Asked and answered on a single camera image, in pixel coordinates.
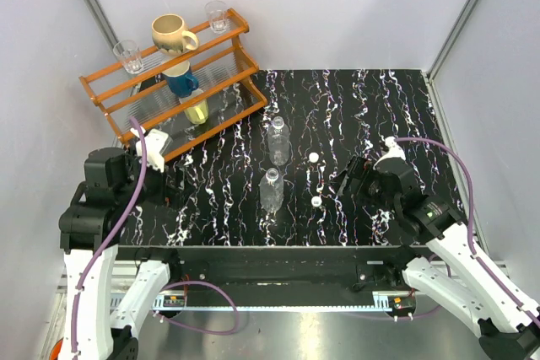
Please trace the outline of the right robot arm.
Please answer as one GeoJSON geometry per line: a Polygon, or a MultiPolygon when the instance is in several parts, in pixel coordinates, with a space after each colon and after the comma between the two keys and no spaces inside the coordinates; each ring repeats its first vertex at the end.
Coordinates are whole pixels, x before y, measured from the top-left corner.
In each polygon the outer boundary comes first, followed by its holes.
{"type": "Polygon", "coordinates": [[[407,245],[385,261],[383,279],[393,289],[410,287],[458,318],[491,359],[539,357],[539,305],[527,297],[478,247],[467,226],[438,196],[421,191],[401,158],[372,163],[354,157],[334,180],[337,194],[394,212],[398,227],[428,247],[457,275],[453,280],[407,245]]]}

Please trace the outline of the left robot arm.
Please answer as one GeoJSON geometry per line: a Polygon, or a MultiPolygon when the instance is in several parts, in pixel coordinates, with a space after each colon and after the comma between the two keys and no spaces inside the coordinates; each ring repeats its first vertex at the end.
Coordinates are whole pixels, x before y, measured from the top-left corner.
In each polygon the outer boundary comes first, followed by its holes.
{"type": "Polygon", "coordinates": [[[178,254],[145,253],[136,279],[116,309],[111,281],[121,228],[132,209],[181,201],[183,181],[140,152],[101,148],[84,162],[84,181],[59,219],[67,270],[67,313],[61,359],[135,359],[138,335],[162,288],[182,278],[178,254]]]}

